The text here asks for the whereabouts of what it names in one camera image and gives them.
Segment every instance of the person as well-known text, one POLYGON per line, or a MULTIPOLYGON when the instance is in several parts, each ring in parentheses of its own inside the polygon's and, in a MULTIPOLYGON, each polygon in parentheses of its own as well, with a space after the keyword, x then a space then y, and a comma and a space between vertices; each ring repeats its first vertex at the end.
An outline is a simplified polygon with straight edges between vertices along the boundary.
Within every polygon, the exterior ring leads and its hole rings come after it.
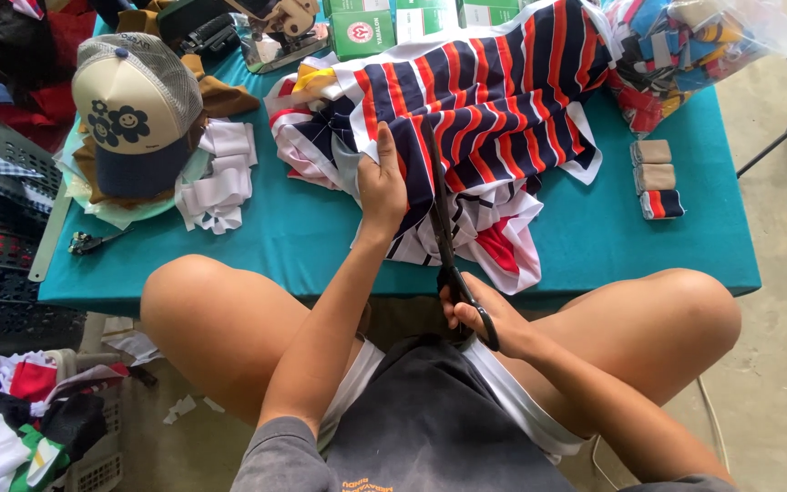
MULTIPOLYGON (((203 256, 144 286, 148 336, 188 380, 256 433, 232 490, 574 490, 554 465, 599 433, 642 482, 631 492, 735 490, 716 456, 661 408, 730 350, 736 302, 717 281, 668 270, 605 285, 528 322, 464 274, 500 341, 438 336, 387 354, 357 333, 406 190, 393 138, 358 166, 363 221, 309 310, 273 281, 203 256)), ((449 328, 483 334, 440 295, 449 328)))

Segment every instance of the hand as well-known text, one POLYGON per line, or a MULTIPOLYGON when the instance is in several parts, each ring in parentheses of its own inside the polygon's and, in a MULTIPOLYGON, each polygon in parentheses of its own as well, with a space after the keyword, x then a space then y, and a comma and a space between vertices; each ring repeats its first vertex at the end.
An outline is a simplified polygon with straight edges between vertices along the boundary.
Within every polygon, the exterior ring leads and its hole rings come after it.
MULTIPOLYGON (((499 292, 482 282, 471 273, 461 272, 466 285, 470 288, 472 296, 488 312, 494 327, 497 329, 497 338, 500 342, 500 353, 513 359, 524 359, 532 346, 536 345, 537 337, 541 333, 515 311, 515 308, 506 301, 499 292)), ((464 323, 472 331, 487 340, 485 325, 478 315, 478 310, 465 302, 456 305, 451 301, 451 291, 448 285, 439 292, 443 303, 443 312, 448 320, 449 328, 457 328, 458 323, 464 323)))
POLYGON ((394 239, 406 214, 409 199, 406 183, 399 173, 394 136, 388 124, 378 124, 378 160, 363 156, 357 166, 357 186, 363 205, 360 237, 386 241, 394 239))

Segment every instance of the electrical cord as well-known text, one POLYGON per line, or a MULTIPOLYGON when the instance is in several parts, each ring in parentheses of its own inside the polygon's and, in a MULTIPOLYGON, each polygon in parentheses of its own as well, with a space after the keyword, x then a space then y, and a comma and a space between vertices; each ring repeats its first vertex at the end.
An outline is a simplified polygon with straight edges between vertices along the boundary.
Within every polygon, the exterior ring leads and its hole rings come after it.
MULTIPOLYGON (((727 448, 724 445, 724 436, 721 435, 721 427, 719 426, 719 419, 715 415, 715 408, 713 408, 713 402, 709 399, 709 393, 706 391, 706 386, 703 384, 703 377, 697 376, 697 387, 700 388, 700 395, 703 397, 703 403, 706 407, 706 413, 709 414, 709 423, 713 428, 713 434, 715 435, 715 439, 718 442, 718 446, 716 446, 716 452, 721 454, 721 462, 724 463, 725 469, 727 472, 730 472, 730 463, 727 461, 727 448)), ((600 468, 600 465, 597 464, 597 447, 600 445, 600 434, 597 434, 594 438, 594 446, 591 449, 591 462, 594 463, 594 468, 599 471, 603 477, 609 482, 616 490, 620 490, 620 488, 606 475, 606 472, 600 468)))

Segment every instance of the leg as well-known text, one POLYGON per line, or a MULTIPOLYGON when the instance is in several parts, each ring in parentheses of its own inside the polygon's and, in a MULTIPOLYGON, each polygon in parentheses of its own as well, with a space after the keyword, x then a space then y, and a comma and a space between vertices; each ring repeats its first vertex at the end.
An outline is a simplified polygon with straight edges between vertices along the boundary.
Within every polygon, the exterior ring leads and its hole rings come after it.
MULTIPOLYGON (((740 323, 736 302, 718 281, 674 269, 605 285, 531 324, 663 405, 734 346, 740 323)), ((495 355, 566 429, 583 437, 595 433, 533 367, 495 355)))
MULTIPOLYGON (((308 313, 268 278, 199 255, 161 266, 142 292, 148 337, 192 384, 249 425, 308 313)), ((348 367, 362 345, 353 342, 348 367)))

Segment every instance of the trucker cap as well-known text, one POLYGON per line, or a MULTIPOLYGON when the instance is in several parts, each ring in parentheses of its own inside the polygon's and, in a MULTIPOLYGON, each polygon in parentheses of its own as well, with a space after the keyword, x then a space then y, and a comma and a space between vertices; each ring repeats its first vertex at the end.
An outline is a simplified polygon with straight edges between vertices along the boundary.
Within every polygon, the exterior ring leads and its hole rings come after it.
POLYGON ((123 32, 84 41, 72 98, 98 144, 100 191, 153 198, 175 185, 202 96, 196 76, 161 39, 123 32))

